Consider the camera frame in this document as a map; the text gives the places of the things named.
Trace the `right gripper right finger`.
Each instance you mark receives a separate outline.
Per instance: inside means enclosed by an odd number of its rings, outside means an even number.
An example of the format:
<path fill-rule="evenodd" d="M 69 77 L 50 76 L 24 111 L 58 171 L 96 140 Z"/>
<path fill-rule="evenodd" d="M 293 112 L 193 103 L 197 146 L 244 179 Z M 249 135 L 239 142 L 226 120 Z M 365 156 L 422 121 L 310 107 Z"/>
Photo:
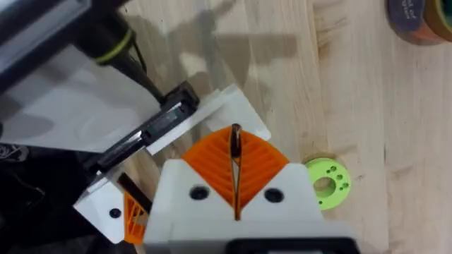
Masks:
<path fill-rule="evenodd" d="M 236 220 L 321 221 L 307 168 L 264 139 L 236 132 Z"/>

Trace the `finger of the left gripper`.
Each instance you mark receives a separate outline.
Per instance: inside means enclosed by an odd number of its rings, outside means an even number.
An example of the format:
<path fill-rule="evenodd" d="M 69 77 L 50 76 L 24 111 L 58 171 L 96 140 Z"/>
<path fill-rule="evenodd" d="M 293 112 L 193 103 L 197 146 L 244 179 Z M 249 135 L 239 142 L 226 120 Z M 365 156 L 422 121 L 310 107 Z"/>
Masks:
<path fill-rule="evenodd" d="M 127 174 L 100 174 L 73 207 L 110 242 L 140 245 L 152 202 Z"/>

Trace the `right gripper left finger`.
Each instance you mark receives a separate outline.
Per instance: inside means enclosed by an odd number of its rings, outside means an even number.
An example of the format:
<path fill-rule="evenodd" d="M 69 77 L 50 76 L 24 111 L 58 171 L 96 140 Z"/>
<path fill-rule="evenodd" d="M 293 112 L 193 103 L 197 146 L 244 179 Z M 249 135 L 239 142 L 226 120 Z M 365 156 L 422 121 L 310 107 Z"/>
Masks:
<path fill-rule="evenodd" d="M 237 219 L 233 127 L 202 138 L 180 159 L 163 165 L 150 211 L 151 226 Z"/>

